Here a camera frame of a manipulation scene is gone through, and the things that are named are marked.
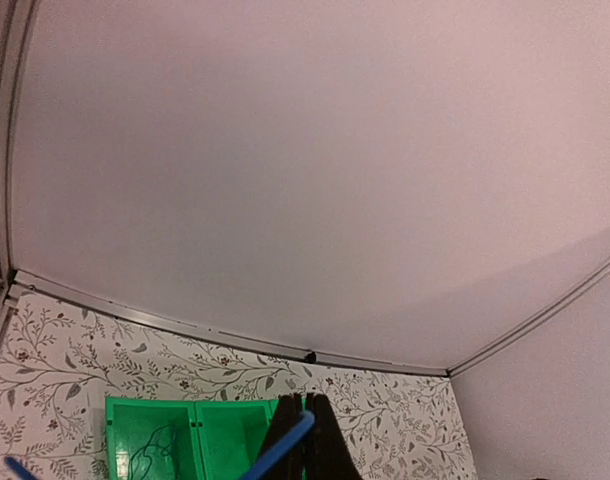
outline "leaf pattern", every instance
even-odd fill
[[[0,480],[4,455],[44,478],[108,478],[107,395],[242,401],[307,391],[329,396],[363,478],[476,478],[447,379],[305,365],[30,293],[0,352]]]

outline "white ceiling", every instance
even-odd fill
[[[450,366],[610,254],[610,2],[43,0],[17,267]]]

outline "green plastic bin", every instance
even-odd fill
[[[197,402],[206,480],[237,480],[254,464],[272,417],[270,403]]]
[[[107,397],[111,480],[204,480],[191,402]]]

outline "blue plastic rod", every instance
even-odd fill
[[[21,463],[16,460],[14,457],[5,457],[4,459],[5,465],[12,472],[16,474],[18,478],[21,480],[38,480],[34,475],[32,475]]]
[[[240,480],[258,480],[283,458],[314,426],[314,414],[305,410],[300,420],[283,438],[267,450]]]

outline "black cable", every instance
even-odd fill
[[[170,441],[169,445],[163,447],[163,446],[159,445],[158,442],[153,443],[154,442],[154,437],[156,436],[156,434],[161,432],[165,428],[172,429],[172,434],[173,435],[172,435],[172,440]],[[149,436],[149,440],[147,441],[147,443],[145,445],[143,445],[141,448],[139,448],[138,450],[136,450],[130,456],[130,458],[129,458],[128,474],[127,474],[128,480],[145,480],[147,478],[147,474],[149,473],[150,469],[152,468],[152,464],[154,463],[154,460],[152,459],[151,455],[149,455],[147,453],[147,449],[148,448],[151,447],[151,448],[154,448],[156,450],[160,450],[160,456],[161,457],[168,457],[172,453],[172,447],[174,445],[174,441],[175,440],[176,440],[176,431],[173,429],[173,426],[171,424],[163,425],[162,427],[158,427],[156,430],[154,430],[152,432],[152,434]],[[149,461],[149,464],[147,465],[147,468],[145,469],[145,472],[140,477],[140,479],[137,479],[135,475],[137,475],[138,470],[140,470],[140,465],[139,465],[140,464],[140,459],[137,460],[136,457],[141,452],[142,452],[142,456]],[[174,476],[177,477],[178,476],[178,472],[175,471],[174,472]]]

